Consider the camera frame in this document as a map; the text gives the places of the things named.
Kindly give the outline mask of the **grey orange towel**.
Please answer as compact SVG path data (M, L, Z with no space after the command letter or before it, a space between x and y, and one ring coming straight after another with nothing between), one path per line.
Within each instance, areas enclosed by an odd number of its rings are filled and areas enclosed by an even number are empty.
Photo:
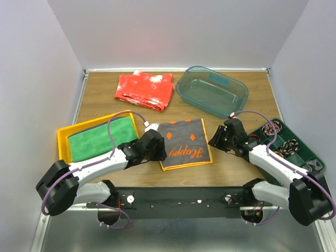
M202 118L161 123L158 132L164 137L167 155L160 162L163 171L213 164Z

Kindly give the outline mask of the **teal plastic basket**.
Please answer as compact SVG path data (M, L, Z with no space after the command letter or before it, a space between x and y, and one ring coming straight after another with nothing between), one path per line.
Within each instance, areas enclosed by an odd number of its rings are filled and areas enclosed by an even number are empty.
M203 66L188 68L176 91L185 103L222 119L242 110L249 95L242 82Z

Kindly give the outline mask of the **green towel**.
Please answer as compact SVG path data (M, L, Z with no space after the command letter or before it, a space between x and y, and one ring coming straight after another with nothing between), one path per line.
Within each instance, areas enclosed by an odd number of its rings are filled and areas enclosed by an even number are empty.
M110 152L112 150L110 135L115 146L138 138L131 118L118 117L110 122L110 133L107 132L105 122L69 136L71 160L73 162L85 161Z

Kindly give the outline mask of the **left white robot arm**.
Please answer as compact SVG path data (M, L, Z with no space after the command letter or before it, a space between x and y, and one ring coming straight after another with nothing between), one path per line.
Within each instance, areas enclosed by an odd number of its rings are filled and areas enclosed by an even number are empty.
M90 185L103 175L122 171L146 161L163 161L167 157L164 137L150 129L139 139L120 144L107 154L67 164L56 161L36 185L44 215L56 216L80 203L98 202L104 207L116 203L116 194L109 182Z

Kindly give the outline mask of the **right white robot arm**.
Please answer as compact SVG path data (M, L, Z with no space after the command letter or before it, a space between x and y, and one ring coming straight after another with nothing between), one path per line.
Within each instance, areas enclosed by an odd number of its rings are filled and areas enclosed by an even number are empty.
M320 171L307 171L280 157L270 146L246 133L238 118L230 118L220 125L208 145L231 152L246 162L264 170L277 184L256 178L244 184L236 195L225 195L228 204L242 206L269 203L286 209L301 225L335 217L335 201Z

